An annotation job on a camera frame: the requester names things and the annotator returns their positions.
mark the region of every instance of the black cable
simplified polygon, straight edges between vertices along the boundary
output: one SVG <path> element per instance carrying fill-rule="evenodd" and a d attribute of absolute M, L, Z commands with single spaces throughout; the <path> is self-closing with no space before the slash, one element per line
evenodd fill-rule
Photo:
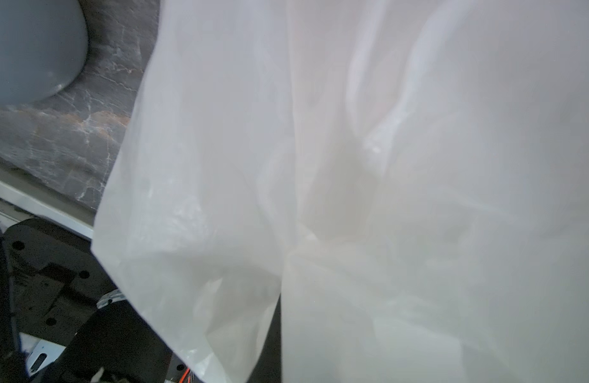
<path fill-rule="evenodd" d="M 26 383 L 29 376 L 20 349 L 13 302 L 13 277 L 0 230 L 0 379 L 4 383 Z"/>

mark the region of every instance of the white metal edge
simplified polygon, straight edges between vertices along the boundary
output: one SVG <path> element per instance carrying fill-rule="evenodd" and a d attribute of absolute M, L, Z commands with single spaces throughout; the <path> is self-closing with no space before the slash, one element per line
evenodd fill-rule
<path fill-rule="evenodd" d="M 27 211 L 18 210 L 11 203 L 0 199 L 0 228 L 2 232 L 5 232 L 9 226 L 33 217 Z"/>
<path fill-rule="evenodd" d="M 0 164 L 0 198 L 92 239 L 94 214 Z"/>
<path fill-rule="evenodd" d="M 26 360 L 26 368 L 29 375 L 32 376 L 37 374 L 42 368 L 52 363 L 59 356 L 61 356 L 64 349 L 65 346 L 61 346 L 60 344 L 52 343 L 46 340 L 39 340 Z M 46 358 L 35 371 L 31 371 L 30 368 L 41 354 L 46 354 Z"/>

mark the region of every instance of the white plastic bag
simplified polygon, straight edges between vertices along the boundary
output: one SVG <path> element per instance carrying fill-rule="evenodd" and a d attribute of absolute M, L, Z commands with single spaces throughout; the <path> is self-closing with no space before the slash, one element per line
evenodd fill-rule
<path fill-rule="evenodd" d="M 589 382 L 589 1 L 164 0 L 93 251 L 206 383 Z"/>

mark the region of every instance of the translucent plastic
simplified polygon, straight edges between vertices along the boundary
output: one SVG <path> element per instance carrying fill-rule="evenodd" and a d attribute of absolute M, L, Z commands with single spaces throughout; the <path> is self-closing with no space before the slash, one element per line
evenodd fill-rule
<path fill-rule="evenodd" d="M 164 1 L 93 251 L 206 383 L 589 382 L 589 1 Z"/>

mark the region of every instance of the dark gray marble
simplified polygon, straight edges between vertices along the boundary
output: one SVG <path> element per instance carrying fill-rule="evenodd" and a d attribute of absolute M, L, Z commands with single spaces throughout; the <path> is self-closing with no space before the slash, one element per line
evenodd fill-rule
<path fill-rule="evenodd" d="M 156 40 L 159 0 L 80 0 L 87 63 L 56 95 L 0 107 L 0 158 L 96 209 Z"/>

